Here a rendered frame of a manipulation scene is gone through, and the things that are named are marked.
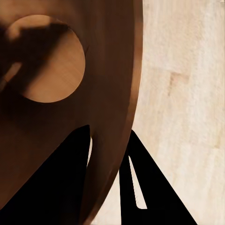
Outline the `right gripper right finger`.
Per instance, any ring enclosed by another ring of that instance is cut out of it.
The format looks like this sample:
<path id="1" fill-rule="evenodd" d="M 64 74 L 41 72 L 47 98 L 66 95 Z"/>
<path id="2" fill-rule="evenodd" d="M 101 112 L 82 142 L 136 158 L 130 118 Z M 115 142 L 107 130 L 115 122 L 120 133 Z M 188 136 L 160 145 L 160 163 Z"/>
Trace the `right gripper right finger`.
<path id="1" fill-rule="evenodd" d="M 136 205 L 129 157 L 147 209 Z M 197 225 L 133 129 L 119 178 L 121 225 Z"/>

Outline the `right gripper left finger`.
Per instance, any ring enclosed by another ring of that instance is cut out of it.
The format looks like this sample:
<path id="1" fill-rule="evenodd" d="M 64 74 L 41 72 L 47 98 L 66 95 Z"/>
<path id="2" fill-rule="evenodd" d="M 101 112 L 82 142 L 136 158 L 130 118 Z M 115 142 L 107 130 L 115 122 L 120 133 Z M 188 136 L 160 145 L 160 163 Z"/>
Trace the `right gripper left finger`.
<path id="1" fill-rule="evenodd" d="M 73 130 L 0 210 L 0 225 L 78 225 L 90 126 Z"/>

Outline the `trash can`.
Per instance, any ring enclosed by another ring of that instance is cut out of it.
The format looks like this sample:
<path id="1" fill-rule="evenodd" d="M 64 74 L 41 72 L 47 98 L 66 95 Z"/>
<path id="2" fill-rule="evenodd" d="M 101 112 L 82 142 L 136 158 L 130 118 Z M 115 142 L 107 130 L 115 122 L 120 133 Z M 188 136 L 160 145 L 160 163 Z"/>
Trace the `trash can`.
<path id="1" fill-rule="evenodd" d="M 142 59 L 143 0 L 0 0 L 0 210 L 89 125 L 78 225 L 91 225 L 126 153 Z"/>

